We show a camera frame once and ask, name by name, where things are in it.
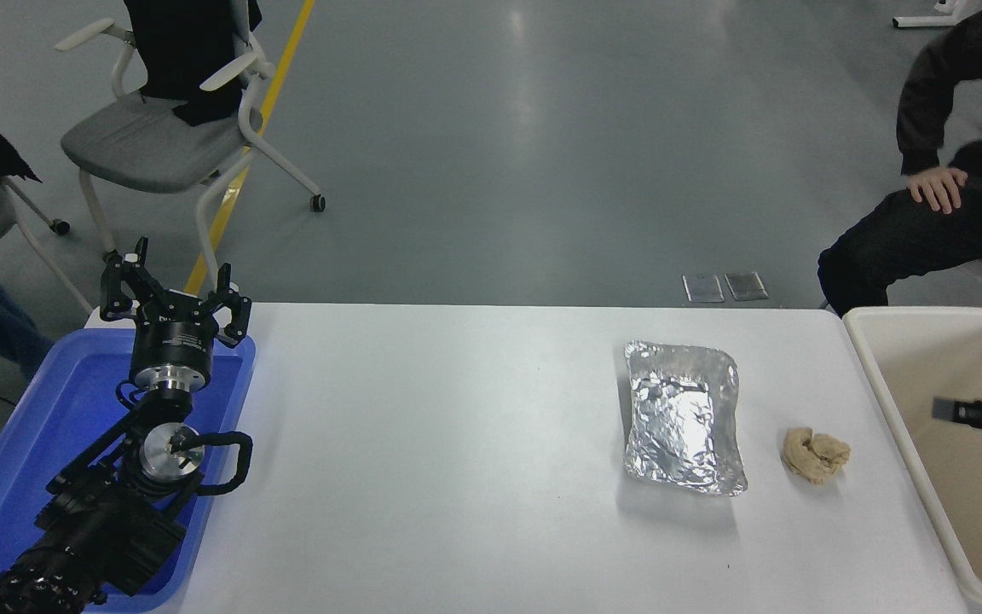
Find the metal cylinder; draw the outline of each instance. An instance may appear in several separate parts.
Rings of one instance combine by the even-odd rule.
[[[199,469],[203,463],[203,448],[172,451],[172,444],[188,435],[199,435],[191,426],[168,422],[156,426],[139,447],[143,474],[155,482],[170,484],[181,481]]]

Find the gray chair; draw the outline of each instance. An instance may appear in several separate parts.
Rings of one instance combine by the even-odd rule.
[[[227,10],[218,3],[208,5],[207,10],[215,7]],[[136,32],[126,31],[114,24],[112,19],[98,20],[55,46],[59,51],[70,50],[98,34],[113,36],[124,42],[124,49],[113,67],[116,101],[75,125],[63,136],[61,143],[66,156],[78,165],[82,194],[101,233],[106,252],[116,252],[116,241],[97,199],[92,177],[154,194],[183,192],[196,183],[203,183],[208,187],[195,203],[195,227],[211,284],[217,282],[218,263],[211,247],[208,206],[218,202],[229,184],[259,154],[273,160],[312,194],[312,211],[321,212],[325,205],[316,183],[258,133],[261,128],[258,104],[266,83],[275,73],[275,67],[266,60],[260,43],[251,32],[248,0],[229,0],[228,11],[234,28],[233,32],[223,32],[222,35],[233,36],[234,57],[202,83],[192,83],[191,87],[198,86],[203,92],[215,92],[223,86],[228,90],[230,83],[240,80],[243,90],[235,117],[207,121],[205,124],[188,125],[175,115],[174,109],[184,104],[183,100],[151,97],[143,95],[140,90],[124,93],[122,77],[136,51],[137,37]],[[144,24],[133,25],[137,28]],[[184,40],[179,43],[194,43],[191,32],[180,36]],[[150,66],[147,69],[153,80],[155,70]]]

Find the aluminum foil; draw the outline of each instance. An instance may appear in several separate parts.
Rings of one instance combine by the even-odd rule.
[[[628,343],[632,427],[624,467],[635,478],[709,495],[748,489],[737,451],[737,365],[722,350]]]

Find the black sleeve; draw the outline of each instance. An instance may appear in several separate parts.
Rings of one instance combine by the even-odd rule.
[[[912,65],[897,112],[901,172],[912,175],[938,166],[954,88],[975,78],[982,78],[982,11],[933,40]]]

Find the white table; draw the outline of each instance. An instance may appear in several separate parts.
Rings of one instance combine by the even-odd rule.
[[[219,497],[159,611],[966,611],[840,320],[815,310],[256,304]],[[748,492],[629,478],[623,345],[736,359]],[[816,487],[788,427],[853,447]]]

